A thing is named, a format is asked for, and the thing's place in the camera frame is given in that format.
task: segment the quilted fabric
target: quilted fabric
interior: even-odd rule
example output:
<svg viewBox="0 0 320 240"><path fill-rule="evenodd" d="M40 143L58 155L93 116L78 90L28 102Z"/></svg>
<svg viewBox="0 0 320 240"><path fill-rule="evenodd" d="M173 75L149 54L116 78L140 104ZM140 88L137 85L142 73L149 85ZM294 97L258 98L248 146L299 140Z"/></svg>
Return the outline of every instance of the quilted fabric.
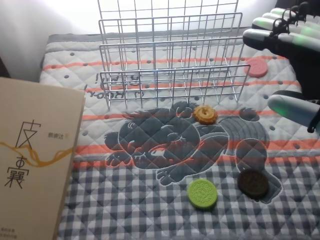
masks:
<svg viewBox="0 0 320 240"><path fill-rule="evenodd" d="M47 45L40 82L86 90L78 146L58 239L320 239L320 141L307 128L268 108L277 90L300 91L289 62L245 47L242 62L260 57L269 71L248 78L238 103L227 96L214 107L218 121L192 117L193 98L124 101L108 111L100 89L98 41ZM268 177L260 201L242 194L241 171ZM214 208L195 209L187 188L198 178L218 192Z"/></svg>

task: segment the beige book cover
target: beige book cover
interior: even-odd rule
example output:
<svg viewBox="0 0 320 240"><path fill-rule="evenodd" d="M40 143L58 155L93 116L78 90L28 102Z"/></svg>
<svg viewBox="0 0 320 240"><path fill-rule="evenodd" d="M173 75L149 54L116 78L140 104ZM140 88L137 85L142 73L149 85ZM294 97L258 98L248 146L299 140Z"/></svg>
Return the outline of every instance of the beige book cover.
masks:
<svg viewBox="0 0 320 240"><path fill-rule="evenodd" d="M0 77L0 240L57 237L84 92Z"/></svg>

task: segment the bear ear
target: bear ear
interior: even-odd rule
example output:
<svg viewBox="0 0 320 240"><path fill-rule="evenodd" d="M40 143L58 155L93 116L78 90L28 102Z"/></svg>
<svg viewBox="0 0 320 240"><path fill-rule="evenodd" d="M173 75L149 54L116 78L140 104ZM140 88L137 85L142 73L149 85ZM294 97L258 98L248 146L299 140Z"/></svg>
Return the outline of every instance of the bear ear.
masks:
<svg viewBox="0 0 320 240"><path fill-rule="evenodd" d="M243 120L250 122L257 122L260 119L258 113L254 109L247 107L244 107L239 111L239 116Z"/></svg>
<svg viewBox="0 0 320 240"><path fill-rule="evenodd" d="M105 145L111 150L122 150L118 141L119 132L109 132L104 136Z"/></svg>

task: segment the robotic hand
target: robotic hand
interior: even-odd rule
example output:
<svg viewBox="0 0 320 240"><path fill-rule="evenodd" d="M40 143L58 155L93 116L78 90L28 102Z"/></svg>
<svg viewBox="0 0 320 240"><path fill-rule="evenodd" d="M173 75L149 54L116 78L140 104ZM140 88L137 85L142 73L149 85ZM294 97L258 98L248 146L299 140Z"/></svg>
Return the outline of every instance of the robotic hand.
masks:
<svg viewBox="0 0 320 240"><path fill-rule="evenodd" d="M243 42L257 50L268 49L289 59L301 91L277 91L268 106L281 116L320 134L320 17L274 8L252 22L252 29L243 33Z"/></svg>

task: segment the white wall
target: white wall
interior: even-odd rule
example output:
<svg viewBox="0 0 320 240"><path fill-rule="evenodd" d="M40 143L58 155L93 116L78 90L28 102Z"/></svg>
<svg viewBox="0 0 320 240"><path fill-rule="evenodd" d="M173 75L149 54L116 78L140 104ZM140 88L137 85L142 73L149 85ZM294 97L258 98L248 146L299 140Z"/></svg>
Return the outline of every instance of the white wall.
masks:
<svg viewBox="0 0 320 240"><path fill-rule="evenodd" d="M241 25L250 26L254 18L271 10L276 1L239 0L237 12L243 12ZM38 81L48 37L98 34L99 19L97 0L1 0L0 56L11 77Z"/></svg>

